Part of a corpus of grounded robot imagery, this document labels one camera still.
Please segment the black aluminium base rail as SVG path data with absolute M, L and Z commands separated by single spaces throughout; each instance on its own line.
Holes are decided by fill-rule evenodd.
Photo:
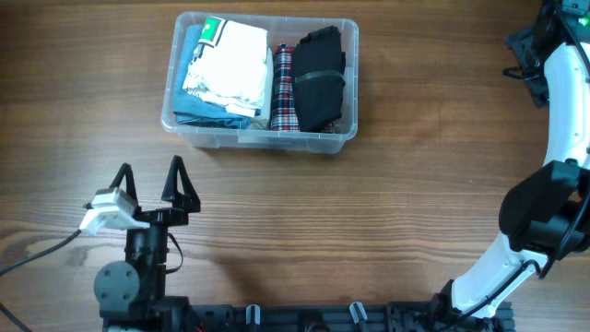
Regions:
M 250 318 L 246 307 L 195 305 L 185 312 L 180 331 L 493 331 L 514 332 L 516 325 L 510 302 L 500 305 L 492 318 L 469 317 L 456 326 L 437 322 L 429 327 L 426 302 L 390 302 L 364 305 L 366 318 L 353 318 L 352 305 L 262 307 L 260 324 Z M 157 320 L 146 323 L 103 320 L 102 331 L 179 331 L 163 327 Z

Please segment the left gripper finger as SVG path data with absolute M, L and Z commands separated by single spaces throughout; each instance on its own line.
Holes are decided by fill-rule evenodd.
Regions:
M 161 200 L 171 203 L 173 208 L 178 208 L 187 214 L 201 211 L 200 198 L 188 176 L 183 158 L 178 155 L 174 155 L 171 160 Z
M 109 185 L 109 189 L 118 192 L 125 199 L 138 204 L 133 170 L 130 164 L 123 163 Z

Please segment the black garment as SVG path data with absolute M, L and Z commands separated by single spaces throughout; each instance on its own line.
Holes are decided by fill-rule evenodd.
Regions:
M 291 53 L 294 107 L 302 132 L 322 132 L 342 117 L 346 54 L 336 26 L 303 37 Z

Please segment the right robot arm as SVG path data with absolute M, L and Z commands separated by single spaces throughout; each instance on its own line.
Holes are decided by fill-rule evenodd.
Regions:
M 589 4 L 547 0 L 506 43 L 518 65 L 503 75 L 549 109 L 544 164 L 503 199 L 483 256 L 433 296 L 422 315 L 430 331 L 497 328 L 498 308 L 527 278 L 589 247 Z

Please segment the blue denim cloth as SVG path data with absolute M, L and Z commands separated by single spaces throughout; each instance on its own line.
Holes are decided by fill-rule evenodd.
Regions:
M 251 124 L 248 117 L 227 113 L 224 107 L 202 101 L 183 89 L 183 82 L 188 66 L 193 60 L 202 28 L 202 25 L 191 25 L 186 30 L 172 98 L 172 111 L 176 121 L 179 125 L 246 129 Z

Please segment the white printed t-shirt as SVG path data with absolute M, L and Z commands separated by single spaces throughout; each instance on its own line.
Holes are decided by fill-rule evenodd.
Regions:
M 255 117 L 264 102 L 267 49 L 266 30 L 209 16 L 183 89 L 228 113 Z

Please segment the red plaid shirt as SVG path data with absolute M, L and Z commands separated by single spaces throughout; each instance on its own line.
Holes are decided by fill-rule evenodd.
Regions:
M 270 129 L 272 131 L 300 132 L 291 80 L 292 51 L 294 46 L 281 43 L 274 53 L 273 88 Z

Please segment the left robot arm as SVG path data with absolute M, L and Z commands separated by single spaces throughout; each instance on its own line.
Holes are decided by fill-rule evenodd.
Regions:
M 175 156 L 161 200 L 167 207 L 144 210 L 138 205 L 133 171 L 124 163 L 111 185 L 89 203 L 104 227 L 126 232 L 124 260 L 104 266 L 94 281 L 105 331 L 187 331 L 194 316 L 185 296 L 165 294 L 166 277 L 179 270 L 168 267 L 168 241 L 178 242 L 170 227 L 186 226 L 189 215 L 201 210 L 183 158 Z

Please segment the cream cloth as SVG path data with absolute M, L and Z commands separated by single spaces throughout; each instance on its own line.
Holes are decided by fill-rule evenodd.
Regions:
M 273 90 L 273 77 L 274 77 L 274 65 L 273 65 L 273 53 L 270 49 L 267 49 L 266 53 L 266 78 L 264 87 L 264 102 L 259 115 L 256 115 L 249 126 L 252 130 L 267 130 L 271 118 L 271 103 L 272 103 L 272 90 Z

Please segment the clear plastic storage bin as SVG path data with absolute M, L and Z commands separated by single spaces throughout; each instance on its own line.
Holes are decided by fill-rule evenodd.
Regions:
M 160 122 L 162 127 L 181 136 L 194 148 L 273 148 L 310 153 L 337 154 L 358 131 L 360 29 L 348 18 L 297 18 L 217 13 L 218 18 L 234 20 L 268 31 L 267 43 L 294 45 L 308 33 L 328 26 L 341 32 L 342 49 L 346 53 L 344 100 L 342 117 L 336 121 L 334 134 L 278 132 L 269 130 L 234 130 L 178 124 L 172 111 L 173 90 L 181 62 L 187 29 L 202 24 L 207 12 L 184 12 L 177 17 L 171 44 L 166 88 Z

